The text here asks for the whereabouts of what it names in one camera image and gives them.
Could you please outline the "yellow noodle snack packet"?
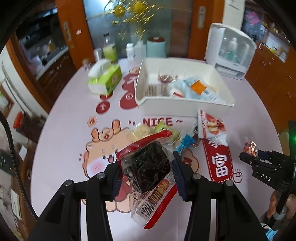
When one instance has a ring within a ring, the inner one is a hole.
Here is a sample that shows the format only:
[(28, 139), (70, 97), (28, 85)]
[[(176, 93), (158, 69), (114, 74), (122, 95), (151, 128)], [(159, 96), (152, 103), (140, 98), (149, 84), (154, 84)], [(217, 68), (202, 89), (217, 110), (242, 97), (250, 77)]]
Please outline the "yellow noodle snack packet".
[(144, 123), (139, 123), (134, 128), (130, 129), (126, 136), (131, 143), (134, 143), (152, 134), (154, 134), (154, 130), (152, 128)]

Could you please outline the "white plastic storage bin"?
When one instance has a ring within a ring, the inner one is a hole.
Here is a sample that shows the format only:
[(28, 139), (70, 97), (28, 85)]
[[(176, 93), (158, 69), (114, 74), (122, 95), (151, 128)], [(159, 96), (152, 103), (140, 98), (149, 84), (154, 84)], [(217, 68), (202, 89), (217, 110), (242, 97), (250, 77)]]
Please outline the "white plastic storage bin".
[(213, 66), (181, 58), (145, 58), (134, 96), (146, 115), (196, 117), (202, 109), (222, 117), (236, 104)]

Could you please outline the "teal ceramic canister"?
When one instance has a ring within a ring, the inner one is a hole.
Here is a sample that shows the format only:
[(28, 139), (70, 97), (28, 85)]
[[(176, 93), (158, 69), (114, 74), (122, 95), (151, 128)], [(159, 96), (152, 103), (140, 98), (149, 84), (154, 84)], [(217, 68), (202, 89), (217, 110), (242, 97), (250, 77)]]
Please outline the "teal ceramic canister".
[(148, 58), (166, 58), (166, 41), (163, 37), (148, 37), (147, 40)]

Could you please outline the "white cosmetics organizer cabinet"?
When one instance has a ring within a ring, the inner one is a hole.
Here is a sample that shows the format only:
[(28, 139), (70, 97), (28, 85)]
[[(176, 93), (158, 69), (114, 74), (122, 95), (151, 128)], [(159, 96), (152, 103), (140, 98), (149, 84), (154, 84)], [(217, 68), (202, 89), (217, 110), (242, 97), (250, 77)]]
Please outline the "white cosmetics organizer cabinet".
[(212, 23), (205, 52), (206, 63), (220, 75), (241, 80), (248, 72), (257, 45), (244, 32), (221, 23)]

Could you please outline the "dark seaweed snack pack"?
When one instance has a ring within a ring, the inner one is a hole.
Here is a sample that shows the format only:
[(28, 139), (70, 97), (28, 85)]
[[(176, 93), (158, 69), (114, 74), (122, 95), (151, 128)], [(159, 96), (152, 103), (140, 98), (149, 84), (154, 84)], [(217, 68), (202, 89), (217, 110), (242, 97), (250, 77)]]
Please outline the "dark seaweed snack pack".
[(173, 134), (162, 130), (116, 154), (131, 184), (129, 205), (134, 222), (148, 230), (160, 219), (177, 193), (172, 172)]

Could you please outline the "pink cartoon table mat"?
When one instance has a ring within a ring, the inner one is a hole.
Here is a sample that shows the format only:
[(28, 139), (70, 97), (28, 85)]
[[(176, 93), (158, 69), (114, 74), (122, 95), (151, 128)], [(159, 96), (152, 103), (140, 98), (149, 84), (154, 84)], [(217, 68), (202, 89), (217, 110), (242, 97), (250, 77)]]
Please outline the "pink cartoon table mat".
[(140, 107), (123, 109), (128, 90), (137, 95), (147, 79), (215, 70), (182, 59), (144, 60), (126, 75), (112, 96), (101, 99), (88, 87), (84, 68), (76, 72), (52, 108), (34, 157), (31, 203), (39, 214), (32, 240), (245, 240), (259, 232), (273, 189), (267, 174), (254, 177), (247, 140), (263, 152), (278, 151), (273, 122), (247, 80), (220, 77), (222, 105), (156, 97), (161, 116)]

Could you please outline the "blue candy wrapper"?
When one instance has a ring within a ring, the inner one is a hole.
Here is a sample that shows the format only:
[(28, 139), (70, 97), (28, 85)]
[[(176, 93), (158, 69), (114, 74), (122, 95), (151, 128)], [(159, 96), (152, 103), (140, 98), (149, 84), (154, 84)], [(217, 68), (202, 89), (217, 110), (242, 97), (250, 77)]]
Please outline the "blue candy wrapper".
[(183, 137), (181, 137), (179, 141), (177, 141), (176, 150), (179, 154), (181, 154), (183, 150), (189, 148), (192, 145), (195, 145), (196, 142), (197, 141), (193, 137), (186, 134)]

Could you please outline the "clear bottle green label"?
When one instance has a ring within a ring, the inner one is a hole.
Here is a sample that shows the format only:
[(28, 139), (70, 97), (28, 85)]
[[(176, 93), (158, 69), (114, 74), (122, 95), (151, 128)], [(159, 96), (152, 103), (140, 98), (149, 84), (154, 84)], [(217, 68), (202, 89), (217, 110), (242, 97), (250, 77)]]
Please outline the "clear bottle green label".
[(112, 63), (116, 63), (118, 61), (118, 56), (115, 43), (111, 41), (109, 33), (104, 33), (103, 37), (104, 41), (102, 45), (102, 50), (104, 57), (110, 60)]

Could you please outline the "red white snack packet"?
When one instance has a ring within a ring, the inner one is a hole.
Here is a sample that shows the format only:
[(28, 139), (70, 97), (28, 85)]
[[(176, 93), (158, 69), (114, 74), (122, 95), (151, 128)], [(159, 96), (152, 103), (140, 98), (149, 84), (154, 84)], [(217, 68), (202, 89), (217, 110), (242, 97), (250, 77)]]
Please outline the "red white snack packet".
[(199, 138), (208, 140), (210, 144), (228, 146), (226, 127), (221, 119), (200, 109), (197, 121)]

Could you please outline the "orange white snack packet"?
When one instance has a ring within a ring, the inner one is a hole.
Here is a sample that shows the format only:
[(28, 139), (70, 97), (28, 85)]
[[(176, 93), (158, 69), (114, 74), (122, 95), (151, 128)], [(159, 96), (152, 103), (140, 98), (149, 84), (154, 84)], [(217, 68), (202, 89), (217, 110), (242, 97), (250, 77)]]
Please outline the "orange white snack packet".
[(201, 80), (196, 80), (191, 86), (190, 89), (198, 95), (201, 95), (204, 90), (211, 90), (212, 92), (216, 92), (216, 90), (201, 82)]

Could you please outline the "white squeeze bottle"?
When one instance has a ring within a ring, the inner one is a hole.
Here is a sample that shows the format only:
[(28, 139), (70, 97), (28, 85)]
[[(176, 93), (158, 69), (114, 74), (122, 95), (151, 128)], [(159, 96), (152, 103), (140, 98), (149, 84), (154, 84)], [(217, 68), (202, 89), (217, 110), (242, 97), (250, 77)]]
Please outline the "white squeeze bottle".
[(147, 57), (147, 47), (143, 40), (138, 40), (134, 46), (134, 57), (137, 64), (141, 64), (143, 59)]

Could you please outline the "light blue printed snack bag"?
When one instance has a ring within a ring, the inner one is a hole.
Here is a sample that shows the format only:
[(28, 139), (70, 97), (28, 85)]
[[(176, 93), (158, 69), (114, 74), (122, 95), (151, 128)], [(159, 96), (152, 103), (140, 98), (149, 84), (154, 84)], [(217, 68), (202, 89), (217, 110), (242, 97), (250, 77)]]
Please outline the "light blue printed snack bag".
[(176, 80), (171, 83), (169, 93), (171, 97), (198, 99), (222, 104), (226, 103), (217, 92), (209, 85), (203, 83), (199, 78)]

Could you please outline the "gold candy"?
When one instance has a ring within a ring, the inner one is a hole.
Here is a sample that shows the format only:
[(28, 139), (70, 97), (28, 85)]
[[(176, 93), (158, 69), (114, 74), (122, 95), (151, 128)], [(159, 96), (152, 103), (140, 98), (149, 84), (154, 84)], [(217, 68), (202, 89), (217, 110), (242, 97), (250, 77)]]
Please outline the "gold candy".
[(161, 82), (161, 83), (164, 83), (164, 84), (167, 84), (167, 83), (172, 83), (174, 81), (176, 81), (178, 78), (177, 75), (159, 75), (158, 76), (158, 80)]

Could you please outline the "green tissue pack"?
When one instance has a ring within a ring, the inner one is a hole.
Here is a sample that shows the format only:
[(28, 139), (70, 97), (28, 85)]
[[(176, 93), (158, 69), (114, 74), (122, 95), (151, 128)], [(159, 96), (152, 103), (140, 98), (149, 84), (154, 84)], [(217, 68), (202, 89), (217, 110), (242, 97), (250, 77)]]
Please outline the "green tissue pack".
[(89, 70), (87, 85), (91, 93), (109, 96), (121, 78), (120, 65), (112, 64), (108, 59), (101, 59)]

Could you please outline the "brown red candy wrapper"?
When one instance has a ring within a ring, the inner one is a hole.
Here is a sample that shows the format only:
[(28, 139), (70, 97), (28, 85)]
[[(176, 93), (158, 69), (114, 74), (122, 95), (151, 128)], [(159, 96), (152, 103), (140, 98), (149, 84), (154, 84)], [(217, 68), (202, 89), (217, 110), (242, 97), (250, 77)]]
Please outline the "brown red candy wrapper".
[(251, 156), (258, 157), (257, 144), (255, 144), (255, 142), (252, 139), (245, 138), (243, 152), (245, 152)]

